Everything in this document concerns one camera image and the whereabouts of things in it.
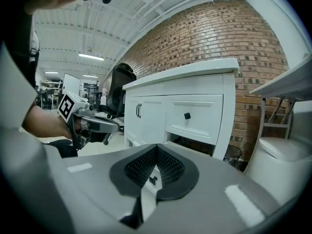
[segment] open drawer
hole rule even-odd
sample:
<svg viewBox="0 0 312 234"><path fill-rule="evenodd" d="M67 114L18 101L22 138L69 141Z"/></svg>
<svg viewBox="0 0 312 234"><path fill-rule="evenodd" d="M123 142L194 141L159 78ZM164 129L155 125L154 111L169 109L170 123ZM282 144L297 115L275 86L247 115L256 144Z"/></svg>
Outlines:
<svg viewBox="0 0 312 234"><path fill-rule="evenodd" d="M167 100L167 132L216 145L223 95L179 95Z"/></svg>

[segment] person's arm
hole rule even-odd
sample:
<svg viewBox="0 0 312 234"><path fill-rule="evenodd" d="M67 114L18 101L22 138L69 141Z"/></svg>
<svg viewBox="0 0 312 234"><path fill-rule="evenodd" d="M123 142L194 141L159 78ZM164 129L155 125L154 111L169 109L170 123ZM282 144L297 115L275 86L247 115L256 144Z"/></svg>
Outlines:
<svg viewBox="0 0 312 234"><path fill-rule="evenodd" d="M61 116L45 112L38 106L33 106L29 110L22 126L27 132L39 138L62 136L72 138Z"/></svg>

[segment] white trash bin lid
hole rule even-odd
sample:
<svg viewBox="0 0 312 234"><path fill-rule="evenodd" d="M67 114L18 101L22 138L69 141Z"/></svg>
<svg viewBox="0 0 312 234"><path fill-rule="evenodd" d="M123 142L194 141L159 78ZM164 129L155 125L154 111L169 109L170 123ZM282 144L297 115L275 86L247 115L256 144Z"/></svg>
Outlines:
<svg viewBox="0 0 312 234"><path fill-rule="evenodd" d="M282 161L297 161L311 155L307 145L291 139L262 137L259 144L270 155Z"/></svg>

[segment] cabinet door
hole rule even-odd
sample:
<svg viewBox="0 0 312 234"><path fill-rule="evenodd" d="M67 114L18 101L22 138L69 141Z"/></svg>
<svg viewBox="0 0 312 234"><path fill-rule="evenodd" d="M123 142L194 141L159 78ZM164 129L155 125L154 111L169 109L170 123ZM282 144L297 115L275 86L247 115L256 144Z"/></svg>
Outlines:
<svg viewBox="0 0 312 234"><path fill-rule="evenodd" d="M131 142L140 141L140 118L137 116L139 97L126 97L125 101L125 134Z"/></svg>
<svg viewBox="0 0 312 234"><path fill-rule="evenodd" d="M201 142L218 140L223 95L168 96L166 130Z"/></svg>
<svg viewBox="0 0 312 234"><path fill-rule="evenodd" d="M163 143L165 138L166 100L165 96L141 97L139 115L141 144Z"/></svg>

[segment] brick wall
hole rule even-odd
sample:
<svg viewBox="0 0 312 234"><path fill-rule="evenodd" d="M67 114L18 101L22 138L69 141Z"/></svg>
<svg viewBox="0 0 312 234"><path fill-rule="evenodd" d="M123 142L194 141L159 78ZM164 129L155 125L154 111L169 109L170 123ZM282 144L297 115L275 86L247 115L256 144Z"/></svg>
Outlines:
<svg viewBox="0 0 312 234"><path fill-rule="evenodd" d="M260 98L249 91L288 70L279 41L262 17L244 0L214 1L194 6L162 22L136 42L120 62L138 78L181 65L235 57L241 69L230 144L248 160L260 122ZM268 100L268 112L276 99ZM280 135L274 129L266 135Z"/></svg>

